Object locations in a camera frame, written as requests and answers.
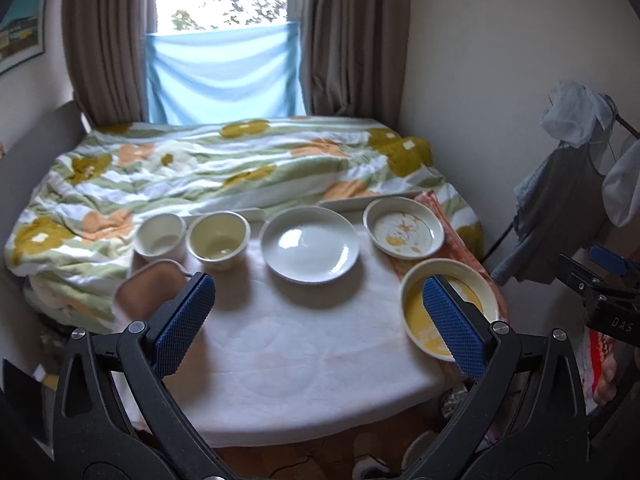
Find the striped bedding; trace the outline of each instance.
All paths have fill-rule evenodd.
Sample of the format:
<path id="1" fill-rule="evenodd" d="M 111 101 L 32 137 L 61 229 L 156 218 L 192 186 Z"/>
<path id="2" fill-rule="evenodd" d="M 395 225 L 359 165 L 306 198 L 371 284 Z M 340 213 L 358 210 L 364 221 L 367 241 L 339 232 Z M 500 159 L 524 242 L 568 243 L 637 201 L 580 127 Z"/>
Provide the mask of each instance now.
<path id="1" fill-rule="evenodd" d="M 267 214 L 321 200 L 434 189 L 475 253 L 475 213 L 433 167 L 424 139 L 373 120 L 294 117 L 206 126 L 118 124 L 58 157 L 5 247 L 30 276 L 39 308 L 59 322 L 107 333 L 111 297 L 132 257 L 136 225 L 161 212 Z"/>

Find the metal bolt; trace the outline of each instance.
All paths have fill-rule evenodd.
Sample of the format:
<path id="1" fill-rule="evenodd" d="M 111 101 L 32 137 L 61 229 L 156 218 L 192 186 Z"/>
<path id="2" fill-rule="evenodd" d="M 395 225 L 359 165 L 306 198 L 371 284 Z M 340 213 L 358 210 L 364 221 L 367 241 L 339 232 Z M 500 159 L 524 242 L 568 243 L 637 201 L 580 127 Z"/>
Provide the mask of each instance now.
<path id="1" fill-rule="evenodd" d="M 71 333 L 71 339 L 82 339 L 86 334 L 86 330 L 84 328 L 76 328 L 72 333 Z"/>
<path id="2" fill-rule="evenodd" d="M 144 329 L 145 329 L 144 321 L 134 321 L 129 325 L 129 332 L 131 332 L 132 334 L 138 334 L 142 332 Z"/>
<path id="3" fill-rule="evenodd" d="M 556 328 L 554 330 L 554 338 L 558 339 L 558 341 L 566 341 L 566 332 Z"/>
<path id="4" fill-rule="evenodd" d="M 497 321 L 494 323 L 494 332 L 500 335 L 505 335 L 509 333 L 509 325 L 502 321 Z"/>

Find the curtain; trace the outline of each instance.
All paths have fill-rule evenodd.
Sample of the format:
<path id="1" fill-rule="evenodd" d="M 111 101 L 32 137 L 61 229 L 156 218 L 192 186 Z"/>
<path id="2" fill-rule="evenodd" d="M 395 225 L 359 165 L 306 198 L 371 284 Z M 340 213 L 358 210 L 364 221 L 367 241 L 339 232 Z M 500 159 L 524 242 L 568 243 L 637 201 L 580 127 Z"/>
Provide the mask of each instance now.
<path id="1" fill-rule="evenodd" d="M 304 0 L 301 83 L 314 115 L 398 122 L 411 0 Z"/>
<path id="2" fill-rule="evenodd" d="M 304 115 L 297 23 L 149 34 L 149 122 Z"/>
<path id="3" fill-rule="evenodd" d="M 146 120 L 145 35 L 153 0 L 62 0 L 66 65 L 93 126 Z"/>

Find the headboard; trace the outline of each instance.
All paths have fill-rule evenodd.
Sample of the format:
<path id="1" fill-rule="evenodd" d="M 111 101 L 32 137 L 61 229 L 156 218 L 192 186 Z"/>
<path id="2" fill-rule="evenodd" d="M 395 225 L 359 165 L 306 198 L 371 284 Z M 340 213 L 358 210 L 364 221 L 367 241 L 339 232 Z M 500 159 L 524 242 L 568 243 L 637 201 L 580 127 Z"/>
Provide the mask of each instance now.
<path id="1" fill-rule="evenodd" d="M 2 248 L 15 221 L 29 203 L 31 192 L 52 167 L 55 158 L 74 149 L 86 135 L 80 108 L 69 101 L 43 118 L 0 158 L 0 240 Z M 0 258 L 0 282 L 18 278 Z"/>

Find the yellow bowl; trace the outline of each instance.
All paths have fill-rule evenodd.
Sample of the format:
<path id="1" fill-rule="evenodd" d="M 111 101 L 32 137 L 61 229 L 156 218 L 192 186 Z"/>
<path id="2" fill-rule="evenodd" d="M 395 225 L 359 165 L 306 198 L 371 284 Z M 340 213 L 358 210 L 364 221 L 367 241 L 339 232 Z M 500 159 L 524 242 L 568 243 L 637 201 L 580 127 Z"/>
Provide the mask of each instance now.
<path id="1" fill-rule="evenodd" d="M 411 340 L 436 359 L 454 362 L 438 329 L 422 305 L 422 285 L 434 274 L 444 275 L 463 300 L 473 303 L 489 322 L 498 320 L 498 302 L 489 284 L 471 267 L 449 260 L 425 260 L 411 269 L 400 284 L 400 305 L 404 329 Z"/>

